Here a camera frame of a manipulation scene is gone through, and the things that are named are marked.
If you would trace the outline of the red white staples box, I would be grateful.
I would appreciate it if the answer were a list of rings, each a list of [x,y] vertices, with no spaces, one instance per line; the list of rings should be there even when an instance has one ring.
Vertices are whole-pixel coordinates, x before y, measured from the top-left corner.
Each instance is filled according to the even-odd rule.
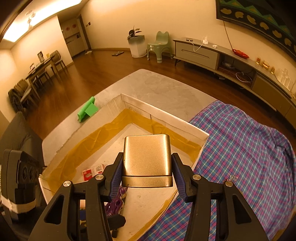
[[[89,169],[82,171],[83,180],[88,181],[92,177],[96,176],[97,174],[102,174],[104,172],[104,169],[105,169],[104,164],[98,164]]]

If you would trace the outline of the purple action figure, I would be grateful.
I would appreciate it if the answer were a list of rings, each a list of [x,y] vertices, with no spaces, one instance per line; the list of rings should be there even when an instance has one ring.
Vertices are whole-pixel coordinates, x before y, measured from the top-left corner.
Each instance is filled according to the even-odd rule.
[[[111,202],[108,202],[105,205],[105,211],[107,216],[122,214],[125,205],[127,190],[127,187],[119,186],[119,190],[116,197],[114,197]]]

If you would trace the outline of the gold square tin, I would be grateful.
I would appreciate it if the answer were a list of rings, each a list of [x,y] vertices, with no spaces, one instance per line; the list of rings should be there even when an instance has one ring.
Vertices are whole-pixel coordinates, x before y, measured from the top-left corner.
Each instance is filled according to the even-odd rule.
[[[173,186],[171,144],[167,134],[125,138],[122,185],[132,188]]]

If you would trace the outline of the pink binder clip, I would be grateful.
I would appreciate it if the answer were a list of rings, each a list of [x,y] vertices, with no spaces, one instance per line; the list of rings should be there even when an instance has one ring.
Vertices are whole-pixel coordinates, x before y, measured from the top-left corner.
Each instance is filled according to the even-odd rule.
[[[238,180],[238,177],[234,175],[230,175],[230,177],[227,180],[235,183]]]

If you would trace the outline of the black marker pen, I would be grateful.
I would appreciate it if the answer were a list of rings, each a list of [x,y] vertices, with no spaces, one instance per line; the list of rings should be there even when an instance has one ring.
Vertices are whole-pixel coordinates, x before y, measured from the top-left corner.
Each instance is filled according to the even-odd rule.
[[[117,238],[118,230],[126,223],[125,217],[120,214],[116,214],[113,216],[108,216],[107,221],[112,238]],[[87,240],[86,214],[83,214],[83,212],[80,213],[80,234],[81,240]]]

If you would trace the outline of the white cardboard box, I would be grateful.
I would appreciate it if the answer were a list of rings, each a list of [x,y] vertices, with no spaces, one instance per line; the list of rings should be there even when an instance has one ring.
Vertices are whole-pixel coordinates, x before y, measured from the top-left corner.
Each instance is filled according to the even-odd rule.
[[[53,141],[46,169],[39,178],[46,202],[65,181],[80,183],[82,172],[93,165],[121,166],[105,184],[115,196],[116,185],[127,186],[123,207],[125,225],[118,240],[138,240],[149,230],[177,197],[171,154],[195,168],[208,139],[201,129],[161,109],[121,94],[66,139]]]

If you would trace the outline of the blue plaid cloth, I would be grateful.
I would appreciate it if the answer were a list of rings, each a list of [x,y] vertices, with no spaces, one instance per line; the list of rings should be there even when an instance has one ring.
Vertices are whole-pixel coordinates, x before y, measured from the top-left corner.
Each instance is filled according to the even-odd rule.
[[[278,130],[241,109],[215,101],[190,123],[209,134],[194,169],[215,183],[234,183],[271,240],[284,230],[295,207],[295,153]]]

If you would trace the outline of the green phone stand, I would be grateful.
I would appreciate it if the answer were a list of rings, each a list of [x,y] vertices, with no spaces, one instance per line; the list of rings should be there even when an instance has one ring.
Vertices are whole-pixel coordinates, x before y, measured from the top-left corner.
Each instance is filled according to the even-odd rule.
[[[95,97],[90,97],[90,99],[84,104],[84,106],[78,111],[78,121],[81,122],[86,116],[93,116],[98,112],[99,108],[95,105]]]

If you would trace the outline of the remote control on floor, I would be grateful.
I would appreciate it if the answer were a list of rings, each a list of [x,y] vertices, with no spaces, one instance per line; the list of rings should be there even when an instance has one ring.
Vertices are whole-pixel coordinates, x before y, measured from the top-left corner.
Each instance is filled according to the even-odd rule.
[[[124,53],[124,51],[118,51],[116,53],[113,53],[112,56],[119,56],[119,55],[121,55],[123,53]]]

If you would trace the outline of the grey tv cabinet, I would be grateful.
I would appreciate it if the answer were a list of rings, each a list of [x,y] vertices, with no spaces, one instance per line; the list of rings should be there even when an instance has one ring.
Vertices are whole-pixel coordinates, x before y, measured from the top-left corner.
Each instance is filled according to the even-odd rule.
[[[254,94],[295,127],[295,99],[276,76],[250,59],[201,40],[174,39],[175,60],[194,64],[222,76]]]

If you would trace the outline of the dining table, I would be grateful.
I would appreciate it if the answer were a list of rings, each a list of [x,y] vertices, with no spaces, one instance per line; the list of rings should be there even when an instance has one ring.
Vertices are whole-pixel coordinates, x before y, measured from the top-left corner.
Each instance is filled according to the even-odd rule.
[[[29,88],[33,90],[33,93],[35,97],[40,100],[40,96],[37,92],[36,86],[34,85],[33,81],[40,79],[43,73],[47,74],[46,68],[50,66],[53,75],[58,79],[61,80],[61,76],[59,73],[59,70],[57,68],[57,65],[61,65],[62,71],[67,73],[67,66],[65,65],[61,54],[59,53],[58,50],[54,51],[50,56],[45,59],[44,61],[41,61],[37,66],[35,66],[32,70],[29,71],[29,74],[25,78],[25,80],[28,80],[30,86]]]

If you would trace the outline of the red tray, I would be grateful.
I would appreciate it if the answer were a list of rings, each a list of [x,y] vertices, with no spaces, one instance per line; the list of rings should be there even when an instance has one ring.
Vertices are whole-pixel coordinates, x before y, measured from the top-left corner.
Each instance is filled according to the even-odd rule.
[[[232,52],[233,52],[235,55],[237,55],[237,56],[239,56],[239,57],[241,57],[241,58],[243,58],[243,59],[248,59],[248,58],[249,58],[249,56],[248,56],[247,54],[245,54],[244,52],[242,52],[242,51],[240,51],[240,50],[232,49]]]

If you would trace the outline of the green plastic chair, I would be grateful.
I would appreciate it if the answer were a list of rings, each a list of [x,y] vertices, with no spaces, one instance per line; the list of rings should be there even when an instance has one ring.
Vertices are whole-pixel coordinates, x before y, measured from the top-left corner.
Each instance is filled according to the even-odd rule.
[[[156,54],[157,63],[162,63],[162,53],[165,51],[168,51],[170,58],[173,59],[174,55],[171,49],[169,33],[158,31],[156,40],[147,45],[147,60],[150,60],[150,52],[154,52]]]

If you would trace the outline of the clear glass cups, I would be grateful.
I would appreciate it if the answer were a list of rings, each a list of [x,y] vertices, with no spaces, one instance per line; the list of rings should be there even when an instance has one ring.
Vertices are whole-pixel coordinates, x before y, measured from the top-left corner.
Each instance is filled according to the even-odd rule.
[[[284,86],[286,87],[288,90],[292,90],[293,88],[293,81],[292,79],[290,78],[290,76],[288,75],[288,70],[287,69],[277,69],[275,71],[275,76],[276,76],[276,79]]]

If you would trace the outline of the wall television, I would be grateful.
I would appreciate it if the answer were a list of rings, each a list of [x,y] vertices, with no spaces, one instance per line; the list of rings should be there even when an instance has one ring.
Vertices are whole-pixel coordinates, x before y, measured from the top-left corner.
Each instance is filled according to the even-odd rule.
[[[217,0],[216,18],[257,32],[295,59],[295,1]]]

